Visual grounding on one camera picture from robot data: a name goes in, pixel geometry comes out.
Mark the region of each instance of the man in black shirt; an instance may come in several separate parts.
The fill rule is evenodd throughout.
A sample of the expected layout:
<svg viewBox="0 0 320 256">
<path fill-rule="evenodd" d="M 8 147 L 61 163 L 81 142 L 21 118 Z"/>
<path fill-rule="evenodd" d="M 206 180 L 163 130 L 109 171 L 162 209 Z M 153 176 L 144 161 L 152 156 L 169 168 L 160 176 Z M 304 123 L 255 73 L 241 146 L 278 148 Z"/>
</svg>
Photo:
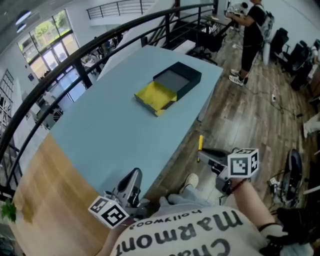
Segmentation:
<svg viewBox="0 0 320 256">
<path fill-rule="evenodd" d="M 254 6 L 250 9 L 247 16 L 238 17 L 233 13 L 227 13 L 226 16 L 242 26 L 244 29 L 243 51 L 241 60 L 241 71 L 232 69 L 229 79 L 237 85 L 243 86 L 244 80 L 251 70 L 253 61 L 261 49 L 264 38 L 258 27 L 262 26 L 266 19 L 266 12 L 261 5 L 262 0 L 250 0 Z"/>
</svg>

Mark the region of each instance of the light blue table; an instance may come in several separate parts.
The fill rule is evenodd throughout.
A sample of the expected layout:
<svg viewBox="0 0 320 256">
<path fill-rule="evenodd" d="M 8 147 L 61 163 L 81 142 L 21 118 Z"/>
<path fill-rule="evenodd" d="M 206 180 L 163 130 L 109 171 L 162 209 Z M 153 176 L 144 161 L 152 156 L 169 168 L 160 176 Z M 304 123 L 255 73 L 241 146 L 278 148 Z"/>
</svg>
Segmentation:
<svg viewBox="0 0 320 256">
<path fill-rule="evenodd" d="M 136 102 L 134 93 L 176 62 L 201 72 L 201 81 L 156 117 Z M 197 58 L 145 46 L 90 87 L 50 132 L 100 194 L 112 190 L 133 168 L 140 168 L 141 198 L 206 109 L 222 71 Z"/>
</svg>

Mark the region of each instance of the ceiling light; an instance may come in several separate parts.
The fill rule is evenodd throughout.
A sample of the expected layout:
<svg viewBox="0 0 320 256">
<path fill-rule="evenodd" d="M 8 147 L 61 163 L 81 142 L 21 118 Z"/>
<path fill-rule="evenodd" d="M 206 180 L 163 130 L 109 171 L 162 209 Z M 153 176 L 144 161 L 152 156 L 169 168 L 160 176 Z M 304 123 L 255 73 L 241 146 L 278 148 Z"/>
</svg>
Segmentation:
<svg viewBox="0 0 320 256">
<path fill-rule="evenodd" d="M 18 17 L 16 18 L 16 25 L 20 24 L 21 22 L 23 22 L 26 18 L 28 18 L 31 14 L 31 11 L 29 10 L 23 10 L 22 12 L 20 12 L 20 14 L 18 15 Z"/>
<path fill-rule="evenodd" d="M 22 23 L 18 26 L 18 30 L 16 31 L 17 33 L 20 33 L 22 30 L 24 30 L 24 28 L 26 27 L 27 25 Z"/>
</svg>

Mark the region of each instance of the backpack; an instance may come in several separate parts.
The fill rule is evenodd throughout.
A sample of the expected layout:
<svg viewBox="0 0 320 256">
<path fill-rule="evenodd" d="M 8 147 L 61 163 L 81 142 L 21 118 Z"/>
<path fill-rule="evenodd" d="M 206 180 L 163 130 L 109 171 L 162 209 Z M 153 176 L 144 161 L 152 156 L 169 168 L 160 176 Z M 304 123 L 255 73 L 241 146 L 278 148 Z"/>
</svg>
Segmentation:
<svg viewBox="0 0 320 256">
<path fill-rule="evenodd" d="M 261 10 L 263 10 L 263 12 L 265 13 L 265 19 L 264 19 L 262 26 L 260 26 L 258 23 L 256 23 L 256 24 L 261 31 L 261 35 L 263 37 L 263 40 L 269 41 L 270 37 L 271 37 L 272 28 L 275 23 L 275 17 L 272 15 L 271 12 L 265 11 L 265 9 L 262 5 L 257 4 L 256 6 L 259 7 Z"/>
</svg>

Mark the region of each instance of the black shorts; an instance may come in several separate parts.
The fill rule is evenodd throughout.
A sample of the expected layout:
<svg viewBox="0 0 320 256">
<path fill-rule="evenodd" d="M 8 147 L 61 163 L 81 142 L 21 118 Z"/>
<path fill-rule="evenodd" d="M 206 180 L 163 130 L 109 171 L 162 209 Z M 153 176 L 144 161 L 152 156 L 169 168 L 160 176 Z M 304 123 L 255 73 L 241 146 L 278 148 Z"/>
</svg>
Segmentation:
<svg viewBox="0 0 320 256">
<path fill-rule="evenodd" d="M 243 47 L 241 68 L 244 71 L 250 72 L 254 59 L 261 48 L 261 44 Z"/>
</svg>

